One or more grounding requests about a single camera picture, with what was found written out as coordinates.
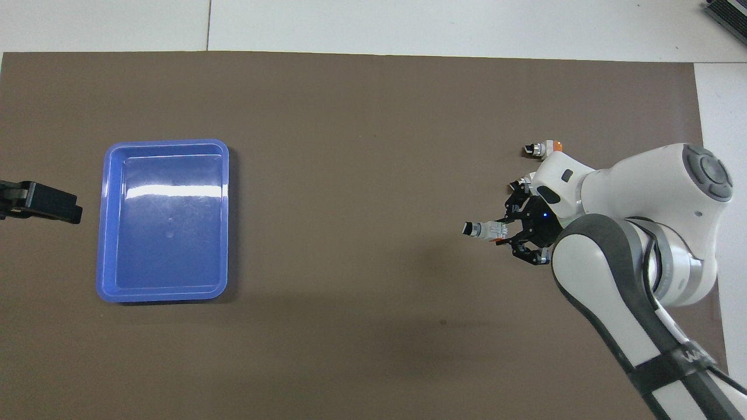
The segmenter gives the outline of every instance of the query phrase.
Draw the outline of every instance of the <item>gray circular cap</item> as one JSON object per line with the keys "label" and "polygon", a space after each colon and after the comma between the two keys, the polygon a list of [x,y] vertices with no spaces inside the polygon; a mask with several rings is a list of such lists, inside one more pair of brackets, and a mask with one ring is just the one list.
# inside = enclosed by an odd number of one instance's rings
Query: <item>gray circular cap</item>
{"label": "gray circular cap", "polygon": [[731,200],[731,182],[724,164],[708,149],[695,144],[686,144],[682,149],[682,161],[688,175],[706,195],[717,201]]}

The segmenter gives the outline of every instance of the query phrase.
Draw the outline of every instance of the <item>robotic arm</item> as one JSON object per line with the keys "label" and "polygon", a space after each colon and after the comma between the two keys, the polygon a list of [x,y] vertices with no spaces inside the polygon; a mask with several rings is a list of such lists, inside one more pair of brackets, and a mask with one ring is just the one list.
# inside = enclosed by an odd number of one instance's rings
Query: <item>robotic arm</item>
{"label": "robotic arm", "polygon": [[[747,391],[664,309],[697,302],[716,281],[716,229],[733,187],[724,165],[681,143],[593,170],[559,148],[526,146],[544,161],[510,185],[506,216],[463,233],[551,264],[657,418],[744,419]],[[523,229],[509,238],[515,220]]]}

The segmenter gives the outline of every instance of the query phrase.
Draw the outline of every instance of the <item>dark device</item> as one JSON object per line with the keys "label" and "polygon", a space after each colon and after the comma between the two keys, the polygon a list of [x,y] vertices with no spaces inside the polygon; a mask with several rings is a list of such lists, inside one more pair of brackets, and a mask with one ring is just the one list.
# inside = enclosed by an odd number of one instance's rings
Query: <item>dark device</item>
{"label": "dark device", "polygon": [[[514,181],[509,186],[513,192],[506,200],[506,217],[498,222],[512,223],[521,220],[521,232],[511,238],[496,241],[495,244],[509,244],[513,256],[532,265],[548,264],[548,248],[560,235],[562,227],[548,204],[541,197],[530,194],[528,185]],[[526,246],[527,242],[535,244],[539,249],[530,250]]]}
{"label": "dark device", "polygon": [[39,182],[0,180],[0,220],[6,217],[42,217],[78,224],[83,208],[75,205],[77,200],[73,194]]}
{"label": "dark device", "polygon": [[747,44],[747,0],[707,0],[705,13]]}

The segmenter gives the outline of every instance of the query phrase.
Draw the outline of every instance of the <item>tray rim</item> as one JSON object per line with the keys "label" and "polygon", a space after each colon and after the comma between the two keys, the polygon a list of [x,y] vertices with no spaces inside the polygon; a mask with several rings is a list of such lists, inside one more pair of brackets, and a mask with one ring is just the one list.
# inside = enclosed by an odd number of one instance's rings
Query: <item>tray rim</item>
{"label": "tray rim", "polygon": [[[220,150],[221,156],[221,175],[223,184],[221,185],[221,202],[220,202],[220,272],[218,283],[215,289],[210,291],[198,292],[179,292],[171,294],[147,293],[144,291],[157,291],[165,288],[132,288],[134,293],[129,294],[109,294],[104,288],[106,280],[106,257],[108,253],[116,252],[107,251],[107,231],[115,226],[114,222],[109,220],[109,185],[113,175],[112,160],[117,150],[129,148],[159,148],[163,146],[195,146],[195,145],[213,145]],[[149,141],[129,141],[120,142],[110,146],[104,155],[104,168],[102,176],[102,194],[101,207],[99,210],[99,243],[96,260],[96,292],[99,297],[107,302],[112,303],[130,303],[130,302],[159,302],[159,301],[178,301],[178,300],[207,300],[219,296],[226,289],[228,283],[228,240],[229,240],[229,149],[216,138],[196,139],[196,140],[149,140]]]}

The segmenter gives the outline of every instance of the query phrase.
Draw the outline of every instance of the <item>blue tray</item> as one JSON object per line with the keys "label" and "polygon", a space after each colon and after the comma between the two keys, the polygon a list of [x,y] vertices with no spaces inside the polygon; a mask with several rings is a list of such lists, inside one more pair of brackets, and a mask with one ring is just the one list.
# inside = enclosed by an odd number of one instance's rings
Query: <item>blue tray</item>
{"label": "blue tray", "polygon": [[220,140],[106,152],[96,290],[108,302],[211,299],[226,288],[229,151]]}

